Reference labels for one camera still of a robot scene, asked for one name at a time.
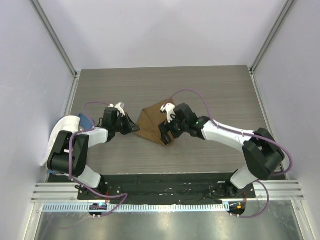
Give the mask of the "brown cloth napkin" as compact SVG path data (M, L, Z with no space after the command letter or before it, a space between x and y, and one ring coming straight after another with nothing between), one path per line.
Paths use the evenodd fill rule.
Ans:
M160 146L168 147L161 141L161 131L159 125L163 123L167 116L161 112L161 107L168 99L162 100L154 105L148 106L140 112L136 125L139 130L135 132L139 137L158 144Z

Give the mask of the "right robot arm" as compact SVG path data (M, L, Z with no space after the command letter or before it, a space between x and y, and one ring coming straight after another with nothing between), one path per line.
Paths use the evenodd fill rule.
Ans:
M245 165L225 181L226 194L230 197L238 197L245 187L255 181L268 180L285 158L280 145L264 128L257 131L241 130L207 116L198 117L185 103L167 103L160 111L166 115L166 120L158 126L160 139L165 145L187 133L191 137L218 142L243 153Z

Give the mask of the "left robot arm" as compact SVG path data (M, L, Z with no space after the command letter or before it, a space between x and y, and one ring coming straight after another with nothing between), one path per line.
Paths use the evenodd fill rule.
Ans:
M128 135L140 130L124 111L122 103L105 108L97 126L81 121L90 119L68 115L51 132L42 166L89 187L89 194L100 200L107 192L104 177L87 165L89 148L110 142L117 133Z

